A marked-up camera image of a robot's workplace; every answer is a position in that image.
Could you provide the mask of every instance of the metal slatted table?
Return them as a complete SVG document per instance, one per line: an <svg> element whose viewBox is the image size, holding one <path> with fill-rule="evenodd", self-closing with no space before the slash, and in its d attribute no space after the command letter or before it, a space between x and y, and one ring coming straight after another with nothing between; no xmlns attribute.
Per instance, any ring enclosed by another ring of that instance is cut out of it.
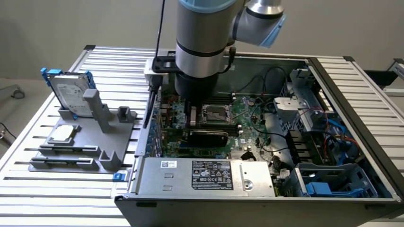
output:
<svg viewBox="0 0 404 227"><path fill-rule="evenodd" d="M128 106L137 112L122 169L133 163L141 118L148 98L142 76L152 50L96 47L84 50L69 71L90 70L102 103L110 109ZM316 56L349 104L404 172L402 113L354 62L342 57ZM129 226L110 199L112 175L41 173L28 171L52 127L58 120L58 102L50 94L0 160L0 226ZM392 222L376 220L364 227L404 225L404 216Z"/></svg>

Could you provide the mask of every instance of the white wall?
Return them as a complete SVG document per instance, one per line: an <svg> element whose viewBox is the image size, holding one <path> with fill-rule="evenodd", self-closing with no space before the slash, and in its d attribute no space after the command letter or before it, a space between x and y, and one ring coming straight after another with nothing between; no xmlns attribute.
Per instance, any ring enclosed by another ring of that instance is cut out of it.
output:
<svg viewBox="0 0 404 227"><path fill-rule="evenodd" d="M284 0L286 24L266 50L350 55L366 69L404 58L402 0ZM161 0L0 0L0 77L68 69L85 44L154 47ZM173 48L177 0L166 0L161 47Z"/></svg>

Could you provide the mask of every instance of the capacitor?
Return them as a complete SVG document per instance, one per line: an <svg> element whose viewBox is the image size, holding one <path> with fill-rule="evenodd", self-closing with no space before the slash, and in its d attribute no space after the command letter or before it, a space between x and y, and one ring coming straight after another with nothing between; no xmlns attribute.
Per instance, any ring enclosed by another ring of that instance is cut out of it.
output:
<svg viewBox="0 0 404 227"><path fill-rule="evenodd" d="M254 106L253 101L250 101L250 100L248 101L248 106L249 106L249 107L253 107L253 106Z"/></svg>

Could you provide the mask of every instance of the power supply label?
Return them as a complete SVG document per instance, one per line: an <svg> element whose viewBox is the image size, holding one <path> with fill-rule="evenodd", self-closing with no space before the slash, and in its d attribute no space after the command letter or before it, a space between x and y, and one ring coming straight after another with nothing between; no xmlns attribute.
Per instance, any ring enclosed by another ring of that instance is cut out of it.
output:
<svg viewBox="0 0 404 227"><path fill-rule="evenodd" d="M194 190L233 190L232 166L225 161L192 161Z"/></svg>

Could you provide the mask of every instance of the floor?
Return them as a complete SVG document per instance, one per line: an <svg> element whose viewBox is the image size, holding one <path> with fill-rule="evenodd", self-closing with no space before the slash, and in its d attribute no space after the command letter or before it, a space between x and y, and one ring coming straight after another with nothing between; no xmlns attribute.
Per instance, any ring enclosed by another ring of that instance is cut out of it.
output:
<svg viewBox="0 0 404 227"><path fill-rule="evenodd" d="M10 96L0 97L0 122L18 136L32 116L50 94L42 80L0 79L0 88L17 84L25 92L25 98L13 99ZM0 145L0 158L6 152L6 147Z"/></svg>

